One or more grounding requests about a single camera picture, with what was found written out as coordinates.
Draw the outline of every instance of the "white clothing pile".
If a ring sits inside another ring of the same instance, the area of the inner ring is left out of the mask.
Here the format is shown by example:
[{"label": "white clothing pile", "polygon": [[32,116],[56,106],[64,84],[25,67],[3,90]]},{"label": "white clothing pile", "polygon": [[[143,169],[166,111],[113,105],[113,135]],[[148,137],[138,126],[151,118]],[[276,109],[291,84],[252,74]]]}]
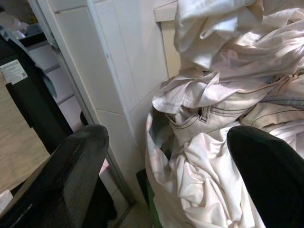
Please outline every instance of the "white clothing pile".
[{"label": "white clothing pile", "polygon": [[236,125],[304,158],[304,2],[179,0],[180,74],[148,116],[146,170],[164,228],[263,228],[226,136]]}]

